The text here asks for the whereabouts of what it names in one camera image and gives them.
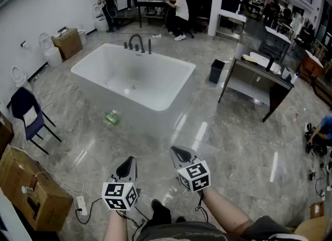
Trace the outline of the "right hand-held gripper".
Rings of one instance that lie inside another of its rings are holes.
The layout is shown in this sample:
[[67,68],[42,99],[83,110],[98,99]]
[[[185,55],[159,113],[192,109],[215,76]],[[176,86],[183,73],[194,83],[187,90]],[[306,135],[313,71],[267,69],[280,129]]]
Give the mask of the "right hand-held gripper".
[[211,173],[205,160],[195,150],[174,145],[170,148],[171,158],[177,170],[178,179],[188,191],[197,192],[211,186]]

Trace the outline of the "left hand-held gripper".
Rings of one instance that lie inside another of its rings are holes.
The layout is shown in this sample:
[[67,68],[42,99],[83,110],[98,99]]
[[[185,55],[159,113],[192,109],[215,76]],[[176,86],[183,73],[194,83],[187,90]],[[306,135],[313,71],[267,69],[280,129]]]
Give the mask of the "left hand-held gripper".
[[102,199],[110,210],[131,210],[137,205],[141,189],[137,188],[137,163],[129,156],[103,183]]

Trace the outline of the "person's left forearm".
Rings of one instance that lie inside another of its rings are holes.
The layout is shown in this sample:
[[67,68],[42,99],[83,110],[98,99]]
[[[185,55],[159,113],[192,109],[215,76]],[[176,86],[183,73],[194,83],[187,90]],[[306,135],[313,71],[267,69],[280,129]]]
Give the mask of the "person's left forearm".
[[128,241],[127,219],[111,210],[103,241]]

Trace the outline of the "white bathtub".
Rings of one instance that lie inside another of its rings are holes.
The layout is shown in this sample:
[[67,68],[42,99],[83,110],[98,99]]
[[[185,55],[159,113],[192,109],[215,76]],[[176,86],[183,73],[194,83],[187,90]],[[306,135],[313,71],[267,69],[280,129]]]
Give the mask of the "white bathtub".
[[77,62],[71,73],[91,104],[104,112],[116,110],[120,122],[164,139],[194,90],[195,69],[186,61],[105,43]]

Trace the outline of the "green plastic bottle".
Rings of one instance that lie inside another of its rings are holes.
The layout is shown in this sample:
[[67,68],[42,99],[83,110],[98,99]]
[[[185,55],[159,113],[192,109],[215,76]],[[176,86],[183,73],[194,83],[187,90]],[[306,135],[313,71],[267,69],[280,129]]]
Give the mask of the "green plastic bottle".
[[120,117],[119,117],[118,111],[116,111],[116,110],[112,110],[110,112],[105,112],[105,119],[113,125],[118,125],[120,122]]

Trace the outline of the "black trash bin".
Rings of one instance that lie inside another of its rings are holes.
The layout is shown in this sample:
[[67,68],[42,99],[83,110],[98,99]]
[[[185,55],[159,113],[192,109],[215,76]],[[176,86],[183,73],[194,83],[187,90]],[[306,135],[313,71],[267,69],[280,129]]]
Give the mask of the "black trash bin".
[[218,83],[218,80],[220,78],[220,74],[225,66],[225,63],[215,59],[211,65],[210,75],[209,75],[209,81],[213,82],[215,84]]

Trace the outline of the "brown vanity table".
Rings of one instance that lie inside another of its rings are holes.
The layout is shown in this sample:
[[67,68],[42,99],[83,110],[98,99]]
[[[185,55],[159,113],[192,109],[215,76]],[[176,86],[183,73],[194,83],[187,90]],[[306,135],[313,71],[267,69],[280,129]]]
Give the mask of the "brown vanity table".
[[[255,52],[263,57],[269,58],[268,66],[265,68],[257,63],[241,59],[242,55],[249,56],[250,52]],[[277,62],[274,58],[250,48],[247,45],[237,43],[235,55],[218,102],[222,100],[227,88],[262,102],[269,107],[268,113],[262,118],[262,122],[264,123],[294,88],[294,85],[291,84],[291,75],[289,75],[286,80],[283,80],[281,75],[274,74],[270,70],[274,62],[280,65],[282,75],[286,67],[284,64]]]

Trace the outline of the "white cushion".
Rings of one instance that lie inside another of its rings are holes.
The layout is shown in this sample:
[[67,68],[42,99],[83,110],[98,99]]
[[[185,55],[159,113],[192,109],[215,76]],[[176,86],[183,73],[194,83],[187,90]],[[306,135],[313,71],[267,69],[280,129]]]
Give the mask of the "white cushion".
[[24,123],[26,127],[29,127],[30,125],[32,125],[38,118],[37,112],[34,108],[34,106],[32,106],[24,115],[23,115],[23,119],[24,119]]

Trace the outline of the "black curved faucet spout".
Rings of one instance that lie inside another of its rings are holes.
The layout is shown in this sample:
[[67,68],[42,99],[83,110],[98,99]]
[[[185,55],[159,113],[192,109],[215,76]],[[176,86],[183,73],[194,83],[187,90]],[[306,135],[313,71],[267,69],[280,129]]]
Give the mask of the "black curved faucet spout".
[[143,46],[142,37],[141,37],[139,34],[133,34],[133,35],[130,37],[130,39],[129,39],[129,41],[128,41],[128,47],[129,47],[129,43],[132,44],[132,40],[133,40],[135,37],[137,37],[137,38],[139,39],[139,41],[140,41],[141,53],[145,53],[145,49],[144,49],[144,46]]

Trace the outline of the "blue chair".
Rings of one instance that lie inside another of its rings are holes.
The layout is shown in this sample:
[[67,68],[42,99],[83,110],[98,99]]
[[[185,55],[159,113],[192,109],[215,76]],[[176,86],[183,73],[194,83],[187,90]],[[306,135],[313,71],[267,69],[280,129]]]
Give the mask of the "blue chair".
[[[34,106],[38,118],[37,120],[30,125],[29,127],[25,126],[23,115],[32,107]],[[51,119],[42,111],[40,105],[38,104],[35,96],[33,93],[24,88],[20,87],[14,95],[11,97],[11,108],[12,114],[14,118],[20,119],[23,121],[24,124],[24,131],[25,131],[25,138],[26,140],[30,140],[36,147],[42,150],[44,153],[49,155],[49,153],[39,146],[34,140],[34,136],[38,136],[40,139],[42,137],[38,134],[38,132],[45,127],[58,141],[62,142],[62,140],[45,124],[44,118],[46,118],[54,127],[56,126]]]

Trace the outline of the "dark brown cabinet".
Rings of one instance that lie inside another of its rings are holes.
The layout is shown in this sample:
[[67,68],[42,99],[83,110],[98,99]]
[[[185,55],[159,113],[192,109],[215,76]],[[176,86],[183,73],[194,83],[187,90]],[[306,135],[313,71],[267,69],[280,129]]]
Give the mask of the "dark brown cabinet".
[[12,141],[13,137],[14,133],[11,122],[2,112],[0,112],[0,159],[5,151],[5,148]]

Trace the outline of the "small wooden box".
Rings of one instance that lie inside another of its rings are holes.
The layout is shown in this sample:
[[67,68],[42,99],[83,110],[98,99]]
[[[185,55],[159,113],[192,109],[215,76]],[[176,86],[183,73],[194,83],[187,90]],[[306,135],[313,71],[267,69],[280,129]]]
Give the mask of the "small wooden box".
[[310,219],[324,216],[324,202],[317,202],[310,206]]

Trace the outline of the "black office chair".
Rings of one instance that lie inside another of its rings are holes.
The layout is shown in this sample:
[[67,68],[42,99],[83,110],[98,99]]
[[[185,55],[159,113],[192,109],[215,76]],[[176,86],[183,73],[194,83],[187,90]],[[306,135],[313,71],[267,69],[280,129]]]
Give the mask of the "black office chair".
[[195,1],[186,0],[188,6],[189,20],[187,26],[187,33],[191,38],[194,38],[193,33],[196,33],[196,10],[195,10]]

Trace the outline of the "black cabinet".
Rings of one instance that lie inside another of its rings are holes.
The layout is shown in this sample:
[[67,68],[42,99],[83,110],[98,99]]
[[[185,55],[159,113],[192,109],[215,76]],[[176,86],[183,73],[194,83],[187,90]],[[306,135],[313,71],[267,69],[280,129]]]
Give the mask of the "black cabinet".
[[[240,0],[222,0],[221,9],[236,13]],[[212,0],[194,0],[194,11],[198,18],[209,19],[211,15]]]

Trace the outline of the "white top black frame table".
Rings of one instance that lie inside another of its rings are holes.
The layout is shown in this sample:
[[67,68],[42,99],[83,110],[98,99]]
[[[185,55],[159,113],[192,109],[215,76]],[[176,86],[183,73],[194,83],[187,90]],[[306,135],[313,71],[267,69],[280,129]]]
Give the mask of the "white top black frame table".
[[283,62],[291,42],[289,38],[269,27],[265,27],[265,36],[262,40],[259,51],[274,57],[277,61]]

